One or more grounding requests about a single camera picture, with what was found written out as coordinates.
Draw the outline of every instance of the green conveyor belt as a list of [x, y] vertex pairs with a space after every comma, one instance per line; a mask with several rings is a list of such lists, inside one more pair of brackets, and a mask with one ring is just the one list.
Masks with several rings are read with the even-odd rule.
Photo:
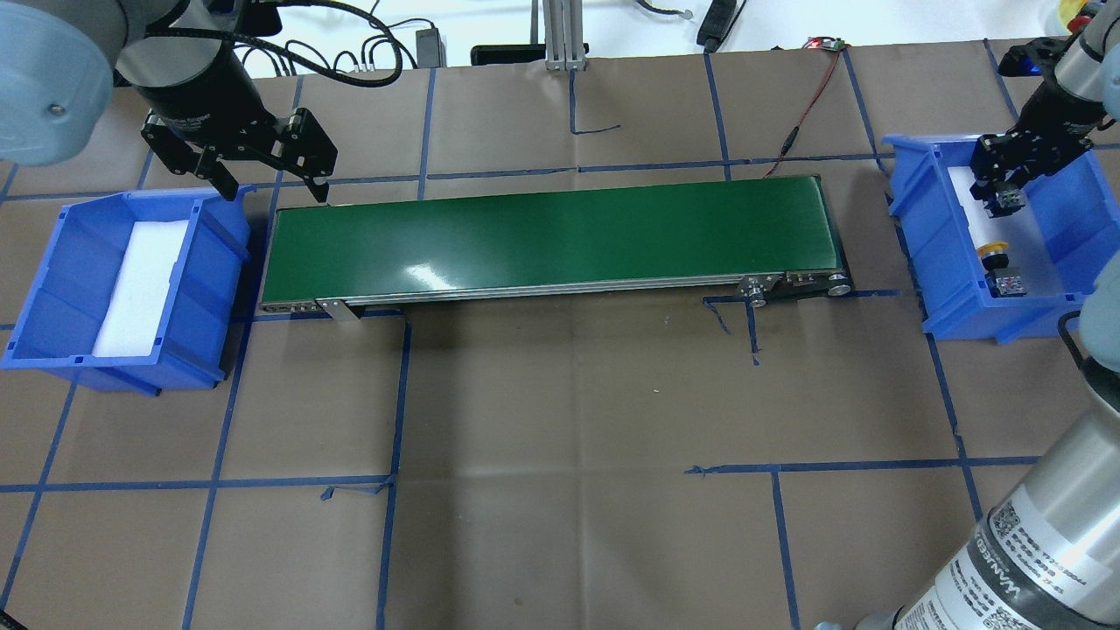
[[281, 210], [268, 311], [842, 270], [818, 177]]

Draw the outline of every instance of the blue plastic bin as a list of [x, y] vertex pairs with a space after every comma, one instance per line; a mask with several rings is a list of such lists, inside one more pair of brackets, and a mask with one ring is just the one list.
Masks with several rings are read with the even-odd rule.
[[[90, 389], [208, 389], [249, 260], [242, 186], [227, 202], [209, 188], [133, 191], [62, 209], [0, 369], [36, 369]], [[93, 356], [138, 221], [187, 220], [170, 290], [146, 356]]]
[[925, 300], [928, 317], [922, 330], [935, 339], [1007, 343], [1055, 336], [1058, 317], [1081, 308], [1096, 275], [1120, 250], [1120, 210], [1096, 157], [1088, 152], [1024, 188], [1064, 291], [995, 298], [948, 172], [969, 165], [976, 137], [887, 136], [884, 141], [896, 154], [890, 214], [902, 223]]

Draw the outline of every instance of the blue tape line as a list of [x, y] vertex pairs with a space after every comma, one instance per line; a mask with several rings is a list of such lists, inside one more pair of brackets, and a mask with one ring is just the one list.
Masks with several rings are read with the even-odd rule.
[[[894, 154], [846, 154], [846, 155], [833, 155], [833, 156], [799, 156], [799, 157], [784, 157], [782, 161], [862, 161], [870, 159], [879, 159], [883, 157], [894, 157]], [[777, 158], [750, 158], [750, 164], [774, 164], [778, 161]]]
[[69, 200], [69, 198], [81, 198], [81, 197], [108, 197], [109, 195], [115, 195], [122, 191], [92, 191], [86, 193], [41, 193], [36, 195], [10, 195], [4, 198], [9, 202], [36, 202], [36, 201], [48, 201], [48, 200]]
[[996, 52], [991, 49], [991, 41], [987, 37], [983, 39], [983, 47], [988, 52], [988, 62], [991, 64], [991, 72], [996, 74], [996, 83], [999, 84], [999, 91], [1004, 94], [1004, 102], [1007, 103], [1007, 111], [1011, 112], [1012, 120], [1018, 121], [1019, 110], [1015, 108], [1011, 93], [1007, 91], [1007, 83], [1004, 81], [1004, 75], [999, 74], [999, 62], [996, 61]]
[[520, 175], [551, 175], [553, 173], [568, 173], [577, 170], [573, 166], [561, 166], [557, 168], [524, 168], [519, 170], [479, 170], [475, 173], [440, 173], [429, 175], [428, 179], [478, 179], [484, 177], [516, 177]]
[[851, 90], [856, 94], [856, 105], [859, 108], [859, 117], [864, 119], [864, 131], [867, 133], [868, 145], [871, 146], [871, 155], [875, 156], [875, 163], [879, 166], [879, 170], [886, 173], [887, 167], [883, 165], [878, 143], [875, 141], [875, 129], [871, 127], [871, 117], [867, 113], [867, 102], [864, 101], [864, 92], [859, 89], [859, 80], [856, 77], [856, 65], [851, 63], [851, 55], [848, 53], [848, 48], [840, 50], [840, 54], [843, 55], [843, 64], [848, 68]]
[[391, 487], [391, 485], [393, 485], [395, 483], [396, 483], [396, 475], [393, 475], [393, 474], [391, 474], [391, 475], [382, 475], [381, 481], [375, 482], [375, 484], [373, 485], [373, 488], [368, 488], [367, 483], [366, 484], [362, 484], [361, 487], [344, 485], [344, 484], [340, 484], [340, 483], [335, 483], [335, 484], [328, 485], [323, 491], [323, 494], [319, 494], [319, 500], [320, 501], [329, 501], [332, 499], [332, 497], [335, 495], [335, 490], [346, 490], [348, 492], [361, 492], [363, 494], [372, 494], [372, 495], [376, 497], [377, 494], [381, 494], [381, 492], [384, 489], [386, 489], [386, 488], [389, 488], [389, 487]]
[[66, 392], [66, 401], [63, 404], [62, 414], [58, 415], [58, 425], [55, 427], [55, 435], [50, 438], [50, 448], [47, 450], [46, 461], [43, 463], [43, 471], [39, 473], [40, 489], [35, 491], [31, 498], [31, 507], [27, 510], [27, 518], [24, 520], [24, 530], [19, 535], [19, 543], [16, 545], [16, 554], [8, 568], [8, 577], [3, 583], [3, 591], [0, 592], [0, 609], [8, 605], [8, 597], [11, 596], [11, 589], [16, 584], [16, 573], [19, 572], [19, 563], [24, 558], [27, 549], [27, 540], [31, 537], [31, 527], [35, 526], [35, 517], [39, 511], [39, 502], [43, 500], [41, 487], [46, 485], [50, 476], [50, 466], [55, 463], [55, 454], [58, 453], [58, 444], [63, 439], [63, 432], [66, 430], [66, 419], [69, 417], [71, 406], [74, 404], [74, 395], [77, 392], [77, 383], [72, 382]]
[[727, 328], [727, 323], [724, 322], [724, 316], [719, 314], [719, 309], [716, 308], [716, 303], [709, 300], [707, 297], [703, 298], [703, 305], [708, 311], [711, 311], [716, 315], [716, 322], [719, 323], [720, 330], [727, 334], [731, 334], [731, 331]]
[[[346, 186], [348, 184], [385, 184], [389, 182], [417, 182], [419, 175], [383, 175], [381, 177], [343, 177], [340, 179], [328, 179], [332, 186]], [[292, 182], [297, 186], [302, 186], [302, 182]]]
[[393, 522], [396, 520], [396, 485], [389, 487], [385, 527], [381, 536], [381, 573], [377, 580], [377, 613], [375, 628], [385, 630], [385, 605], [389, 603], [389, 558], [393, 546]]
[[933, 369], [937, 374], [937, 385], [941, 387], [941, 398], [945, 404], [945, 415], [949, 416], [949, 426], [953, 430], [953, 441], [956, 443], [956, 454], [961, 461], [961, 471], [964, 474], [964, 487], [969, 491], [969, 501], [972, 503], [972, 515], [977, 521], [983, 518], [983, 508], [980, 507], [980, 495], [977, 492], [976, 480], [972, 478], [972, 467], [969, 465], [968, 450], [964, 447], [964, 438], [961, 437], [956, 409], [953, 406], [953, 398], [949, 393], [949, 381], [945, 379], [945, 369], [941, 363], [941, 353], [937, 352], [937, 342], [933, 335], [926, 333], [926, 344], [930, 346], [930, 356], [933, 359]]
[[[273, 198], [278, 192], [273, 191]], [[218, 479], [222, 474], [222, 463], [225, 458], [225, 448], [230, 439], [230, 425], [233, 421], [233, 409], [237, 401], [237, 390], [241, 386], [241, 374], [245, 367], [245, 354], [249, 350], [249, 337], [253, 323], [246, 322], [241, 336], [241, 345], [237, 349], [237, 365], [234, 368], [230, 383], [230, 399], [225, 407], [225, 417], [222, 420], [222, 434], [217, 443], [217, 454], [214, 456], [214, 469], [211, 472], [209, 492], [206, 494], [206, 509], [203, 511], [203, 526], [198, 535], [198, 546], [195, 549], [195, 563], [190, 571], [190, 586], [187, 590], [187, 605], [183, 613], [183, 630], [190, 628], [190, 621], [195, 614], [195, 597], [198, 595], [198, 578], [203, 572], [203, 558], [206, 556], [206, 543], [209, 539], [211, 519], [214, 517], [214, 500], [217, 498]]]
[[743, 305], [747, 308], [747, 333], [750, 335], [750, 361], [757, 368], [762, 363], [758, 362], [759, 350], [758, 335], [755, 332], [755, 307], [750, 306], [750, 303], [746, 300], [744, 300]]
[[663, 170], [671, 168], [706, 168], [710, 166], [745, 166], [750, 164], [746, 159], [709, 159], [699, 161], [663, 161], [653, 164], [614, 164], [604, 166], [579, 166], [580, 173], [609, 173], [613, 170]]
[[862, 291], [849, 291], [842, 296], [841, 299], [852, 298], [852, 297], [899, 297], [903, 291], [897, 289], [868, 289]]
[[436, 100], [436, 68], [428, 74], [428, 100], [423, 111], [423, 140], [420, 145], [420, 177], [417, 185], [417, 200], [422, 201], [428, 180], [428, 148], [431, 146], [431, 112]]
[[8, 191], [11, 191], [11, 185], [16, 180], [17, 173], [19, 173], [19, 165], [12, 164], [11, 170], [8, 172], [8, 178], [4, 179], [3, 188], [0, 188], [0, 204], [8, 200]]
[[604, 127], [603, 129], [576, 131], [576, 71], [568, 71], [568, 130], [571, 131], [571, 135], [582, 136], [585, 133], [603, 133], [604, 131], [610, 131], [612, 129], [618, 129], [619, 127], [622, 127], [622, 124], [613, 124], [610, 127]]
[[[365, 311], [362, 313], [362, 319], [367, 317], [402, 317], [404, 312], [400, 308], [386, 308], [377, 311]], [[278, 313], [274, 315], [254, 315], [252, 321], [255, 322], [298, 322], [301, 319], [329, 319], [330, 315], [326, 313], [315, 312], [315, 313]]]
[[1023, 455], [1018, 457], [969, 457], [970, 466], [1033, 466], [1042, 460], [1040, 455]]
[[291, 109], [299, 106], [299, 100], [304, 98], [304, 75], [296, 75], [296, 93], [291, 98]]
[[[409, 389], [409, 364], [412, 361], [412, 323], [404, 317], [404, 336], [401, 341], [401, 371], [396, 385], [396, 421], [393, 434], [393, 460], [390, 474], [395, 479], [401, 470], [401, 446], [404, 438], [404, 404]], [[377, 584], [376, 628], [385, 628], [385, 605], [389, 603], [389, 562], [393, 546], [393, 522], [396, 517], [396, 484], [389, 488], [385, 507], [385, 528], [381, 540], [381, 576]]]
[[716, 73], [711, 68], [711, 55], [704, 53], [703, 68], [708, 74], [708, 91], [711, 92], [711, 108], [716, 114], [716, 133], [719, 135], [719, 155], [724, 158], [724, 180], [731, 180], [731, 167], [727, 164], [727, 135], [724, 131], [724, 110], [719, 106], [719, 90], [716, 89]]
[[785, 506], [782, 502], [782, 480], [777, 472], [771, 473], [771, 489], [774, 493], [774, 520], [777, 525], [777, 545], [782, 552], [782, 574], [785, 576], [785, 597], [790, 605], [790, 627], [801, 630], [801, 614], [797, 612], [797, 586], [793, 581], [793, 558], [790, 555], [790, 532], [785, 527]]
[[140, 169], [140, 178], [137, 179], [137, 189], [143, 188], [144, 182], [148, 180], [148, 170], [151, 169], [151, 159], [156, 157], [156, 151], [148, 149], [148, 157], [143, 160], [143, 168]]
[[684, 474], [757, 474], [794, 472], [842, 472], [842, 471], [895, 471], [918, 469], [951, 469], [961, 465], [961, 460], [885, 460], [855, 462], [792, 462], [768, 464], [721, 464], [718, 466], [692, 466]]

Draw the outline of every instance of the grid line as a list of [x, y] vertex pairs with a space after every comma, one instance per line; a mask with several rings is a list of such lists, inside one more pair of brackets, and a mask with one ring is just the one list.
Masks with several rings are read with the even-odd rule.
[[[50, 439], [50, 448], [47, 451], [46, 461], [43, 463], [43, 472], [39, 473], [39, 487], [47, 483], [50, 476], [50, 466], [54, 464], [55, 454], [58, 452], [58, 443], [62, 442], [63, 430], [66, 429], [66, 419], [69, 417], [71, 406], [74, 404], [74, 393], [77, 391], [77, 383], [72, 382], [69, 391], [66, 392], [66, 402], [58, 415], [58, 425], [55, 427], [55, 435]], [[16, 553], [8, 568], [8, 577], [4, 580], [3, 591], [0, 591], [0, 610], [8, 605], [8, 597], [11, 596], [11, 589], [16, 584], [16, 573], [19, 564], [24, 559], [24, 552], [27, 549], [27, 540], [31, 537], [31, 528], [35, 526], [35, 517], [39, 511], [39, 502], [43, 500], [43, 490], [37, 489], [31, 498], [31, 506], [27, 510], [27, 519], [24, 520], [24, 530], [19, 535], [19, 543], [16, 545]]]

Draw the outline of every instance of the metal bracket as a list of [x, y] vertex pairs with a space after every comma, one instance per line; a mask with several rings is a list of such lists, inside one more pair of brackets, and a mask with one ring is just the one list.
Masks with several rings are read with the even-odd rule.
[[340, 299], [318, 299], [316, 302], [320, 308], [327, 312], [327, 315], [330, 315], [332, 319], [338, 322], [356, 322], [358, 319], [357, 311]]
[[772, 300], [806, 297], [840, 297], [851, 291], [851, 280], [842, 271], [753, 274], [739, 282], [738, 293], [759, 308]]
[[544, 67], [568, 72], [587, 67], [584, 0], [543, 0]]

